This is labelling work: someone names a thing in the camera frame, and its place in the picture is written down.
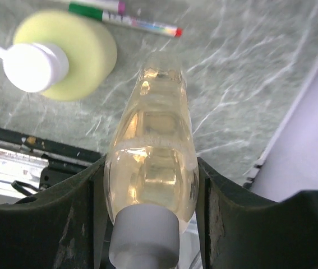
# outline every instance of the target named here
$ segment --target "gray marble countertop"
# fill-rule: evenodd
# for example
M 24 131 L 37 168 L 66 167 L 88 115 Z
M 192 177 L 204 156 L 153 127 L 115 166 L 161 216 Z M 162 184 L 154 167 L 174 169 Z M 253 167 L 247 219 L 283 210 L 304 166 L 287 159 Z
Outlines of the gray marble countertop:
M 0 127 L 106 152 L 153 50 L 176 52 L 188 82 L 197 154 L 242 183 L 288 110 L 318 53 L 318 0 L 127 0 L 129 12 L 185 28 L 180 39 L 108 25 L 118 44 L 114 71 L 90 97 L 60 103 L 26 94 L 4 77 Z M 0 45 L 50 0 L 0 0 Z

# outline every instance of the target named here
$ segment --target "white round cap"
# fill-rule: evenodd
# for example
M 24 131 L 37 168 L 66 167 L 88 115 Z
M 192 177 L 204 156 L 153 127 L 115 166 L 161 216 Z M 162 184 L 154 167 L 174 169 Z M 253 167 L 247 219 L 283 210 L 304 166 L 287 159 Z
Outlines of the white round cap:
M 41 92 L 64 79 L 69 62 L 63 50 L 54 44 L 20 43 L 7 50 L 3 69 L 20 90 Z

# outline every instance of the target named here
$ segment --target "gray bottle cap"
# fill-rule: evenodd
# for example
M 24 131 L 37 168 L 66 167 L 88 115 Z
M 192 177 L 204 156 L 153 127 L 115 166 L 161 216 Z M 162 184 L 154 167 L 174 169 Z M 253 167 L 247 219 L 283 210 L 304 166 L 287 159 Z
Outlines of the gray bottle cap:
M 109 259 L 117 269 L 169 269 L 179 260 L 179 222 L 162 206 L 125 207 L 115 218 Z

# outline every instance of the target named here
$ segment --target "purple marker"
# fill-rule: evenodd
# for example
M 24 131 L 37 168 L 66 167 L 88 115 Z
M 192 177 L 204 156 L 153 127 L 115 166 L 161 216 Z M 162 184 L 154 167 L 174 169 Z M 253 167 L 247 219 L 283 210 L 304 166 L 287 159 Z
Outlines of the purple marker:
M 86 6 L 96 7 L 101 10 L 107 10 L 119 14 L 125 13 L 125 3 L 111 0 L 74 0 L 71 3 L 84 4 Z

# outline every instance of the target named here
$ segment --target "transparent bottle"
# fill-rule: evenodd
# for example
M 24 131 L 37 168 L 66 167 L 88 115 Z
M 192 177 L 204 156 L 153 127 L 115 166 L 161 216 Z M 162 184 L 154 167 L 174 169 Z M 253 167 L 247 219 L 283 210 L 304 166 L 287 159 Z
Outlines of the transparent bottle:
M 113 223 L 123 208 L 149 203 L 172 211 L 185 231 L 199 183 L 186 82 L 175 55 L 155 52 L 143 65 L 110 144 L 104 189 Z

